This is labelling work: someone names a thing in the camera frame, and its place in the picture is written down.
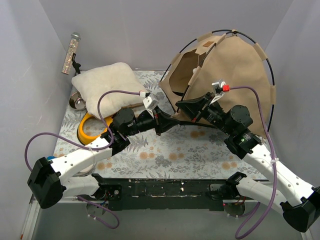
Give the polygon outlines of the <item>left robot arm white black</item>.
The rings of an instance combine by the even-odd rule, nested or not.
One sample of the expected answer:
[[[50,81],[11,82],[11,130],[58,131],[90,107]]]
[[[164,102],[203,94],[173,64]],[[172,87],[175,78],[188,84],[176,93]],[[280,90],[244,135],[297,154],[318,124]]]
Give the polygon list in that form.
[[[35,199],[42,209],[48,209],[65,197],[78,195],[92,196],[101,200],[108,189],[99,175],[76,177],[81,170],[99,161],[122,152],[129,146],[129,136],[155,130],[160,135],[181,121],[170,117],[159,107],[151,113],[143,111],[135,116],[130,108],[121,109],[112,118],[107,131],[98,136],[88,145],[79,148],[63,157],[48,160],[46,157],[38,159],[27,180]]]

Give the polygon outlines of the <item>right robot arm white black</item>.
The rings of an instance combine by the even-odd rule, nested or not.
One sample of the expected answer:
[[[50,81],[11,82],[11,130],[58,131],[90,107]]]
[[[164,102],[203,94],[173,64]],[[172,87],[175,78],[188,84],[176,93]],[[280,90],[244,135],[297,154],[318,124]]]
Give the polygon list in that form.
[[[262,141],[249,130],[253,123],[246,106],[235,105],[228,112],[219,106],[212,93],[181,100],[176,106],[193,122],[205,119],[228,135],[224,140],[234,155],[253,166],[265,178],[276,185],[276,189],[249,179],[236,172],[224,185],[211,193],[216,199],[249,197],[268,205],[273,199],[272,209],[282,214],[295,230],[305,233],[320,216],[320,189],[302,180],[279,160]]]

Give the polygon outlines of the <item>steel bowl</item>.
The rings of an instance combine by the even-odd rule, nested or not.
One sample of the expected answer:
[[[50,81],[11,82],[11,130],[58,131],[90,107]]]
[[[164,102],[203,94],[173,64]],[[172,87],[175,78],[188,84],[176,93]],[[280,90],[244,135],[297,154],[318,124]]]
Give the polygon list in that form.
[[[90,172],[92,172],[92,170],[95,168],[94,164],[91,164],[90,166],[84,168],[83,170],[79,171],[78,173],[76,173],[76,176],[86,176],[88,175]]]
[[[69,106],[78,111],[82,111],[86,109],[86,102],[82,98],[79,91],[74,92],[69,99]]]

